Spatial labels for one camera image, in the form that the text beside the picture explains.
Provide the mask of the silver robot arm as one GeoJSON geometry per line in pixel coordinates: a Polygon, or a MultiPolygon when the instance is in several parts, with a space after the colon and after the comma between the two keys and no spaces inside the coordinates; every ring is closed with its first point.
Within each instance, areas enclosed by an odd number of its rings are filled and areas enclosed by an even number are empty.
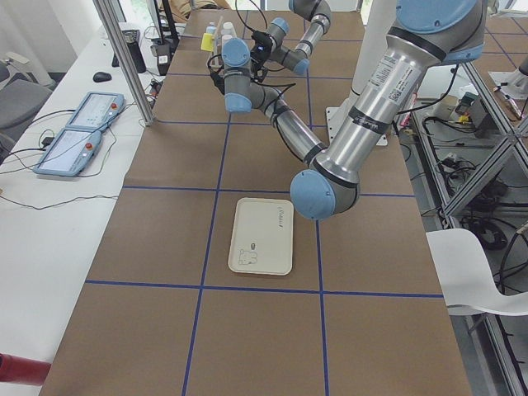
{"type": "Polygon", "coordinates": [[[349,210],[360,194],[359,171],[429,68],[477,59],[483,49],[484,1],[398,1],[387,49],[330,144],[323,144],[275,87],[256,80],[267,61],[302,75],[314,46],[328,33],[332,11],[324,1],[292,1],[309,28],[294,49],[284,46],[289,27],[275,19],[252,35],[249,47],[234,37],[221,51],[228,112],[266,115],[305,169],[290,183],[294,208],[305,218],[327,219],[349,210]]]}
{"type": "Polygon", "coordinates": [[[319,40],[328,33],[332,24],[332,11],[324,0],[292,0],[289,9],[308,22],[308,28],[298,44],[290,49],[284,44],[284,38],[290,27],[284,18],[277,17],[266,29],[268,49],[265,60],[275,62],[294,74],[303,76],[309,69],[309,59],[319,40]]]}

